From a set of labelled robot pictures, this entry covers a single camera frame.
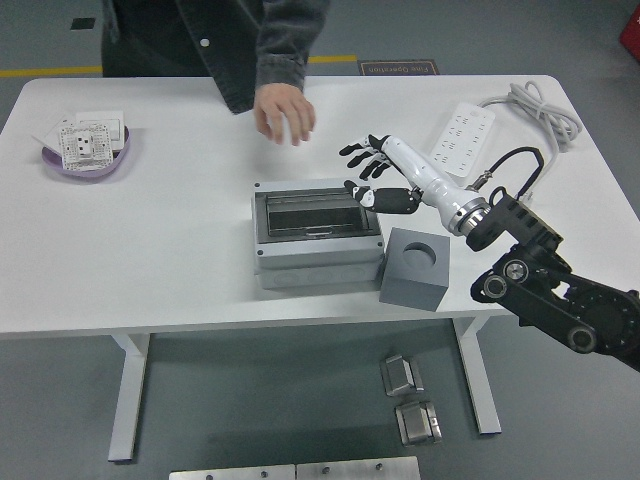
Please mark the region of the person's left hand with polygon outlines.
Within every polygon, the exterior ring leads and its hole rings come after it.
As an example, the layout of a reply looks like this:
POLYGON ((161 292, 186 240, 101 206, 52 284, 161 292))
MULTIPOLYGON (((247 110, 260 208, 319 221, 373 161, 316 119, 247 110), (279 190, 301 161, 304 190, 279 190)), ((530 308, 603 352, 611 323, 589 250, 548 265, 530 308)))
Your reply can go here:
POLYGON ((253 114, 259 133, 281 145, 288 124, 293 146, 310 139, 316 124, 313 105, 297 87, 286 83, 270 83, 255 92, 253 114))

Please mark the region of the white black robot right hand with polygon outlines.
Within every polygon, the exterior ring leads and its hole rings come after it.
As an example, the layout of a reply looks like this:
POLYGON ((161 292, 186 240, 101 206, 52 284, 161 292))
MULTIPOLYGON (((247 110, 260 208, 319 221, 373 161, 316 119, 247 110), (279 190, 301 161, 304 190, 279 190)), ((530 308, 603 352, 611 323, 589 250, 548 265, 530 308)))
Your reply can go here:
POLYGON ((420 204, 425 204, 438 211, 447 231, 460 236, 467 218, 485 205, 479 194, 458 186, 447 173, 397 137, 368 135, 343 147, 339 154, 350 158, 349 168, 363 167, 359 175, 363 181, 376 179, 391 167, 408 181, 408 189, 377 190, 345 181, 344 186, 351 196, 369 211, 412 214, 420 204))

